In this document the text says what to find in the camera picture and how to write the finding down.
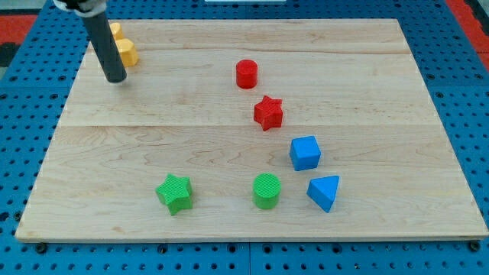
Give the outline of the black cylindrical robot arm stick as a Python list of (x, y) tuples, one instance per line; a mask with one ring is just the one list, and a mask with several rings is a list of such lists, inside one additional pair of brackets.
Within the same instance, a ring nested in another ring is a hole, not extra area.
[(127, 73), (105, 13), (107, 0), (53, 0), (55, 6), (81, 18), (109, 83), (121, 83)]

